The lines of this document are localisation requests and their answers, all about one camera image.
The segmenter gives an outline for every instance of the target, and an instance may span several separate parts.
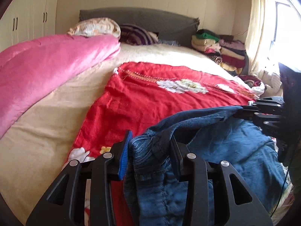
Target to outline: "pink blanket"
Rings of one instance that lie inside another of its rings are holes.
[[[116,56],[111,35],[54,35],[0,53],[0,138],[33,104],[84,70]]]

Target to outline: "bed sheet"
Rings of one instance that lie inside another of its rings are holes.
[[[168,45],[121,45],[112,60],[86,70],[33,105],[0,140],[0,192],[25,224],[32,209],[61,171],[93,102],[112,72],[128,61],[187,66],[239,81],[202,54]]]

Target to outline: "gray headboard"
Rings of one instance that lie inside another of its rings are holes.
[[[113,7],[79,12],[79,21],[100,17],[111,18],[118,24],[138,25],[147,31],[158,32],[160,39],[176,40],[186,47],[191,47],[191,36],[196,34],[200,24],[198,18],[149,8]]]

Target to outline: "wardrobe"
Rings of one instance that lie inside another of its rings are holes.
[[[0,20],[0,51],[55,34],[57,0],[13,0]]]

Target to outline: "window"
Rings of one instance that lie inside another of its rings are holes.
[[[271,45],[268,59],[272,66],[278,62],[299,62],[296,52],[301,48],[301,19],[287,0],[268,0]]]

